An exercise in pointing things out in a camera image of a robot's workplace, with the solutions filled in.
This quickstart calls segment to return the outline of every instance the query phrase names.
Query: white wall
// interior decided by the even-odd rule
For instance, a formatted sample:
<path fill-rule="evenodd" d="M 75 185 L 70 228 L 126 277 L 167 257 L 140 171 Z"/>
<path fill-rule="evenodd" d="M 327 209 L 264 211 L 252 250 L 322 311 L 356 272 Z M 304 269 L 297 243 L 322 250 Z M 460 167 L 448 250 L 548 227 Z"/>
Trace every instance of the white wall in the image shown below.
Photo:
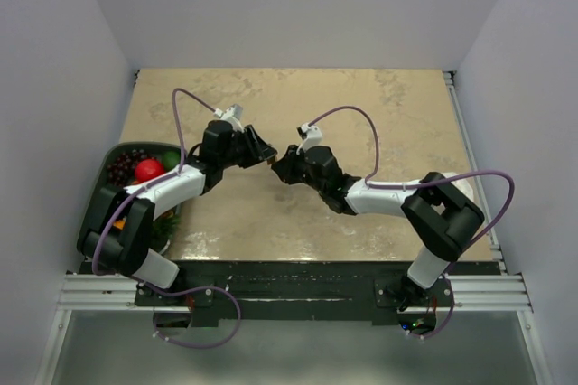
<path fill-rule="evenodd" d="M 98 0 L 143 67 L 454 70 L 496 0 Z"/>
<path fill-rule="evenodd" d="M 512 173 L 498 233 L 558 384 L 578 383 L 578 1 L 498 0 L 457 74 L 480 165 Z M 495 211 L 503 184 L 485 182 Z"/>
<path fill-rule="evenodd" d="M 31 383 L 130 70 L 96 0 L 0 0 L 0 371 Z"/>

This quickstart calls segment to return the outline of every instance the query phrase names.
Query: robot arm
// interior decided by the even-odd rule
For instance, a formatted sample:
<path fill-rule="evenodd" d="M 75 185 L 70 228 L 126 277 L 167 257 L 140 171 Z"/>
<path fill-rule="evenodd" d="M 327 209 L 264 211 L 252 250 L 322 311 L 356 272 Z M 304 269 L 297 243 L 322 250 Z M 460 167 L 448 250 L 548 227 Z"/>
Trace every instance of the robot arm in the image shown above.
<path fill-rule="evenodd" d="M 271 166 L 273 171 L 284 183 L 311 186 L 337 213 L 380 213 L 407 218 L 424 247 L 400 287 L 393 290 L 405 303 L 423 296 L 448 265 L 470 246 L 484 221 L 483 213 L 472 201 L 473 190 L 467 181 L 407 189 L 453 175 L 429 173 L 424 179 L 404 183 L 368 183 L 366 179 L 343 173 L 331 149 L 320 146 L 322 133 L 317 126 L 305 124 L 297 130 L 303 142 L 289 146 L 284 157 Z"/>
<path fill-rule="evenodd" d="M 137 277 L 160 288 L 172 285 L 179 267 L 149 249 L 153 221 L 181 202 L 209 192 L 231 166 L 248 168 L 276 156 L 276 150 L 265 143 L 252 126 L 242 127 L 239 105 L 225 112 L 217 110 L 217 120 L 209 122 L 199 145 L 185 164 L 164 174 L 164 181 L 153 179 L 126 188 L 107 185 L 91 201 L 80 230 L 77 249 L 93 257 L 103 230 L 112 213 L 127 197 L 136 194 L 121 217 L 122 230 L 112 229 L 104 239 L 98 264 L 127 277 Z"/>

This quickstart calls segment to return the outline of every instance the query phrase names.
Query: wall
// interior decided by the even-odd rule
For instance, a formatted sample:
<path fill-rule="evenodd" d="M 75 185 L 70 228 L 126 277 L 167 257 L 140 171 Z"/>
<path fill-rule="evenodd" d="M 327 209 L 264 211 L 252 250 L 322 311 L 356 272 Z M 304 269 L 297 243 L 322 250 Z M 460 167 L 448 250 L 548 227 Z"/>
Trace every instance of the wall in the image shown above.
<path fill-rule="evenodd" d="M 130 83 L 96 0 L 0 0 L 0 371 L 33 381 Z"/>
<path fill-rule="evenodd" d="M 558 384 L 578 382 L 576 22 L 576 0 L 498 0 L 457 74 L 480 165 L 517 181 L 500 243 L 524 272 Z M 485 186 L 495 211 L 503 184 Z"/>
<path fill-rule="evenodd" d="M 142 67 L 454 70 L 496 0 L 98 0 Z"/>

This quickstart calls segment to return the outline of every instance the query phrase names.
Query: table top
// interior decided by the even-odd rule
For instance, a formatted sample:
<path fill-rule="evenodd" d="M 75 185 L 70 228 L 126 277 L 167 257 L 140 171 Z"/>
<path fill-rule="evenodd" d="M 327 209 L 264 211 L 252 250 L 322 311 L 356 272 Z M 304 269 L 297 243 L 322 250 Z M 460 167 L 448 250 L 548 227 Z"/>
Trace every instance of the table top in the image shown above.
<path fill-rule="evenodd" d="M 242 123 L 280 156 L 301 138 L 296 128 L 328 109 L 356 105 L 378 129 L 376 181 L 401 182 L 430 171 L 470 170 L 443 75 L 438 70 L 143 69 L 138 74 L 121 141 L 178 144 L 171 94 L 185 88 L 215 108 L 238 103 Z M 200 142 L 212 120 L 192 99 L 178 97 L 186 146 Z M 363 116 L 341 111 L 319 123 L 343 170 L 366 175 L 374 144 Z M 211 192 L 183 205 L 170 259 L 413 260 L 422 247 L 403 218 L 339 215 L 317 193 L 281 183 L 266 164 L 229 168 Z M 482 239 L 463 256 L 490 260 Z"/>

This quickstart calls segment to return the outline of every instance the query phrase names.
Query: red tomato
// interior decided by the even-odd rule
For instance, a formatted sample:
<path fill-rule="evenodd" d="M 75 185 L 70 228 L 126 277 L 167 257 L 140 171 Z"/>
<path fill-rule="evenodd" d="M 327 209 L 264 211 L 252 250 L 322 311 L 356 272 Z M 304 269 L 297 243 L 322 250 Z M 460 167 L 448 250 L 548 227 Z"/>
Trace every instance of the red tomato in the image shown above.
<path fill-rule="evenodd" d="M 136 180 L 139 183 L 152 180 L 161 174 L 164 174 L 163 164 L 154 159 L 145 159 L 135 169 Z"/>

